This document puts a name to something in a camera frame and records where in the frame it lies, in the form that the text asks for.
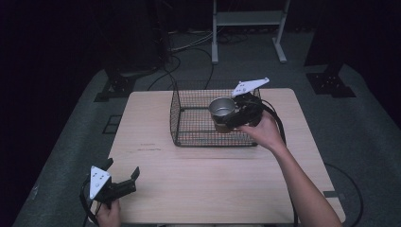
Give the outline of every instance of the metal mesh basket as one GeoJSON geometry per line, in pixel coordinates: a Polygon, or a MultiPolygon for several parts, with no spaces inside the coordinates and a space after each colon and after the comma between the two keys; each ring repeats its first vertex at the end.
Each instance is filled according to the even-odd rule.
{"type": "MultiPolygon", "coordinates": [[[[231,96],[233,89],[179,90],[175,83],[170,109],[170,132],[174,144],[179,147],[256,146],[252,138],[242,131],[219,133],[215,129],[208,111],[209,104],[217,97],[231,96]]],[[[253,94],[260,97],[258,89],[253,94]]]]}

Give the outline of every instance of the floor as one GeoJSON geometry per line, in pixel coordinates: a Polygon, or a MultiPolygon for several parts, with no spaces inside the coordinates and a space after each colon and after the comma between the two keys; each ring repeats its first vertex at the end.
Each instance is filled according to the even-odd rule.
{"type": "MultiPolygon", "coordinates": [[[[288,58],[285,64],[277,59],[271,43],[273,36],[274,33],[233,37],[247,40],[220,44],[216,65],[205,53],[210,54],[210,44],[201,44],[199,49],[174,54],[177,58],[171,58],[166,70],[178,67],[171,73],[176,80],[196,81],[200,88],[207,84],[211,73],[208,86],[212,87],[219,87],[222,80],[268,77],[267,88],[291,88],[323,161],[330,165],[326,168],[347,217],[343,225],[351,226],[357,220],[358,226],[400,226],[400,129],[381,108],[362,76],[347,65],[341,68],[340,77],[356,97],[315,95],[305,74],[322,72],[325,66],[304,67],[313,32],[284,33],[282,46],[288,58]]],[[[171,36],[175,47],[199,38],[192,34],[171,36]]],[[[152,85],[165,73],[160,69],[139,78],[133,91],[170,90],[168,76],[152,85]]],[[[112,115],[123,114],[127,102],[126,98],[94,102],[106,82],[105,72],[99,71],[88,84],[14,226],[82,226],[85,214],[78,199],[80,187],[90,166],[107,159],[114,134],[103,132],[112,115]]]]}

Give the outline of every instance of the human arm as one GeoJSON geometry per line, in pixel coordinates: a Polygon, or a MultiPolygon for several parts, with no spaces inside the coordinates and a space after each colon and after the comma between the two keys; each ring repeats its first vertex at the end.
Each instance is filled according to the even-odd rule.
{"type": "Polygon", "coordinates": [[[100,205],[96,214],[99,227],[119,227],[121,226],[120,218],[120,201],[112,201],[110,209],[106,204],[100,205]]]}
{"type": "Polygon", "coordinates": [[[238,129],[248,133],[256,143],[269,149],[274,155],[304,226],[341,226],[336,212],[289,152],[274,118],[269,113],[263,112],[256,127],[240,126],[238,129]]]}

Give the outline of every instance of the rack leg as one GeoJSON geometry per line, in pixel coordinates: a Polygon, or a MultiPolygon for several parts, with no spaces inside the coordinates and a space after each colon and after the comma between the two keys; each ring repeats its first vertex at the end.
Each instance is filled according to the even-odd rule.
{"type": "Polygon", "coordinates": [[[213,1],[213,41],[212,41],[212,63],[218,63],[218,21],[217,0],[213,1]]]}
{"type": "Polygon", "coordinates": [[[277,37],[272,38],[273,39],[274,48],[275,48],[275,50],[277,52],[278,58],[279,58],[281,63],[286,63],[287,62],[286,55],[284,54],[283,48],[280,45],[280,41],[281,41],[281,37],[283,35],[284,25],[286,24],[288,8],[289,8],[289,2],[290,2],[290,0],[287,0],[286,4],[284,6],[283,14],[282,14],[281,20],[280,20],[280,26],[278,27],[277,37]]]}

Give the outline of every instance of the dark background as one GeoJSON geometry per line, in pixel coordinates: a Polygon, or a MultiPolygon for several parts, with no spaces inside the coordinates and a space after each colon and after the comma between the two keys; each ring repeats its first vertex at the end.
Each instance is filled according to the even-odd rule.
{"type": "MultiPolygon", "coordinates": [[[[210,0],[160,4],[166,30],[211,28],[210,0]]],[[[231,4],[231,9],[255,10],[283,3],[219,0],[218,7],[231,4]]],[[[7,226],[92,76],[105,64],[131,71],[161,66],[165,46],[160,28],[165,27],[154,2],[144,0],[8,0],[0,10],[2,220],[7,226]]],[[[292,0],[286,31],[316,29],[305,65],[338,59],[349,64],[400,126],[400,11],[395,0],[292,0]]]]}

